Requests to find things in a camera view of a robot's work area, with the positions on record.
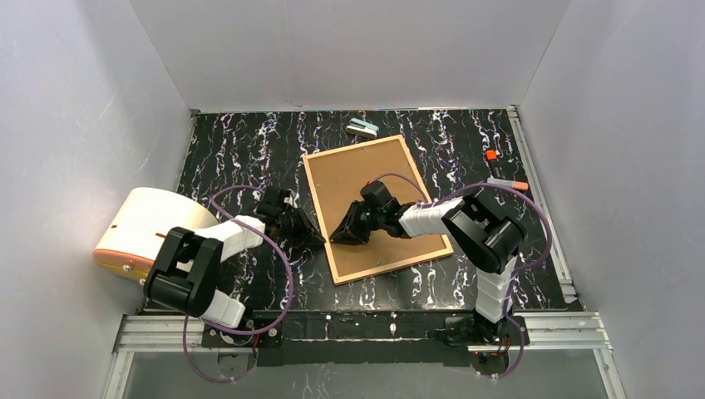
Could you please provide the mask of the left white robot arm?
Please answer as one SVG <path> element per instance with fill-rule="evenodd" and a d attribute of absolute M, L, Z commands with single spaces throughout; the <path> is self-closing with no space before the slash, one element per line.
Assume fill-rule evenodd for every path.
<path fill-rule="evenodd" d="M 296 248 L 320 247 L 326 240 L 308 216 L 290 203 L 290 191 L 269 186 L 259 193 L 259 202 L 248 214 L 230 215 L 225 222 L 203 229 L 171 229 L 143 284 L 145 297 L 231 335 L 253 336 L 277 327 L 291 307 L 291 298 L 269 325 L 254 330 L 238 328 L 245 306 L 217 289 L 222 263 L 247 249 L 269 244 L 282 260 L 288 289 L 292 290 L 293 270 L 277 239 Z"/>

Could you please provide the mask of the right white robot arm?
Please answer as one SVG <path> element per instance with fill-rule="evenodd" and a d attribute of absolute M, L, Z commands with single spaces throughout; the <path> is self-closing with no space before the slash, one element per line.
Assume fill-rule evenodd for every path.
<path fill-rule="evenodd" d="M 334 244 L 366 244 L 373 231 L 412 239 L 450 236 L 476 267 L 478 294 L 474 311 L 498 324 L 510 310 L 509 285 L 526 229 L 494 200 L 492 183 L 475 183 L 433 203 L 402 204 L 379 181 L 365 185 L 340 225 L 331 233 Z"/>

